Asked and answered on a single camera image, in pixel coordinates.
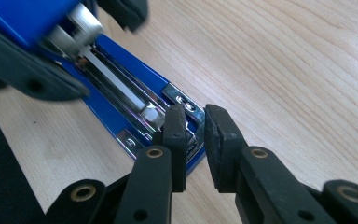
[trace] brass rivet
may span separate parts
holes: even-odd
[[[147,150],[146,155],[150,158],[158,158],[164,154],[161,149],[158,148],[152,148]]]
[[[92,196],[94,196],[96,191],[97,189],[93,185],[90,184],[80,185],[76,187],[74,190],[72,190],[71,199],[74,202],[81,203],[92,198]]]
[[[260,158],[260,159],[264,159],[266,158],[269,154],[267,153],[267,151],[260,149],[260,148],[255,148],[251,150],[251,153],[254,157]]]
[[[337,192],[346,200],[358,203],[358,189],[351,186],[341,185],[337,188]]]

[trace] wood grain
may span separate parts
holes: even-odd
[[[200,105],[226,108],[250,145],[303,183],[358,183],[358,1],[149,1],[136,34],[105,33]],[[132,161],[81,102],[0,92],[0,125],[45,210],[81,178],[109,184]],[[240,223],[206,160],[174,194],[172,223]]]

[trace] tabletop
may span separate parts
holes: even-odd
[[[271,149],[302,183],[358,184],[358,1],[149,1],[148,23],[105,33],[188,94],[220,105],[249,145]],[[110,184],[133,160],[81,101],[0,91],[0,126],[42,208],[69,184]],[[172,223],[241,223],[206,159],[172,196]]]

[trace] stapler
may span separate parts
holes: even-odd
[[[0,0],[0,88],[49,101],[82,97],[134,159],[163,130],[166,110],[182,104],[190,172],[204,154],[202,107],[103,35],[96,4],[123,29],[147,19],[145,0]]]

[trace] blue plastic body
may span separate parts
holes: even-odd
[[[25,49],[51,32],[81,0],[0,0],[0,30]]]
[[[170,83],[165,77],[141,62],[135,56],[123,49],[120,45],[105,35],[100,35],[96,41],[97,49],[105,54],[106,58],[114,58],[135,77],[139,78],[147,87],[161,98],[164,87]],[[62,66],[74,77],[80,80],[90,90],[90,96],[84,98],[84,102],[98,117],[105,128],[116,137],[117,134],[126,129],[131,133],[137,133],[134,127],[103,97],[103,95],[74,67],[71,63],[63,63]],[[205,155],[205,149],[200,150],[191,161],[187,162],[187,173],[189,174]]]

